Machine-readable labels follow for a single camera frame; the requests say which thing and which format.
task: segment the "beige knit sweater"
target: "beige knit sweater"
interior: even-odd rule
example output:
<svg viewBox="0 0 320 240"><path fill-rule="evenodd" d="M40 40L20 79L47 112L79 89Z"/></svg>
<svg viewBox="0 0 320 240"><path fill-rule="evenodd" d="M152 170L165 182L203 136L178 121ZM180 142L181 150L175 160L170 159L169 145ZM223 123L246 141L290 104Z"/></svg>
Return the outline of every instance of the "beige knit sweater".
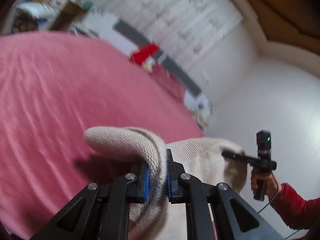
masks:
<svg viewBox="0 0 320 240"><path fill-rule="evenodd" d="M129 239L187 239L184 204L169 204L166 197L166 149L187 173L202 182L226 182L236 192L244 187L247 165L225 160L221 153L244 154L240 146L223 139L198 138L165 144L155 134L140 128L94 127L84 134L87 144L112 160L143 158L150 170L150 196L146 204L131 205Z"/></svg>

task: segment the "pink bedsheet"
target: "pink bedsheet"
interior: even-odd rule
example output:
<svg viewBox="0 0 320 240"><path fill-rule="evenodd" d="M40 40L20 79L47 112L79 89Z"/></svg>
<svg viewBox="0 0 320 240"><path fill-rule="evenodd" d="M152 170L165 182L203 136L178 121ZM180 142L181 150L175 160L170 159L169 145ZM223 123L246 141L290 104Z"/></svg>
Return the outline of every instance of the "pink bedsheet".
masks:
<svg viewBox="0 0 320 240"><path fill-rule="evenodd" d="M0 38L0 97L0 220L24 239L89 182L127 171L89 149L87 128L142 127L167 143L203 136L182 103L100 40Z"/></svg>

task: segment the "red sleeve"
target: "red sleeve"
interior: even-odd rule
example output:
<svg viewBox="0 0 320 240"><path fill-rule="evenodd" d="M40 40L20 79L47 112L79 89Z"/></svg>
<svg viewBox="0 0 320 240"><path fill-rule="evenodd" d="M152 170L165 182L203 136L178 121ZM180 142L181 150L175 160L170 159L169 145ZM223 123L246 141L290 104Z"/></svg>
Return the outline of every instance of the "red sleeve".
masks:
<svg viewBox="0 0 320 240"><path fill-rule="evenodd" d="M320 198L306 201L288 183L282 184L271 206L292 229L310 229L320 214Z"/></svg>

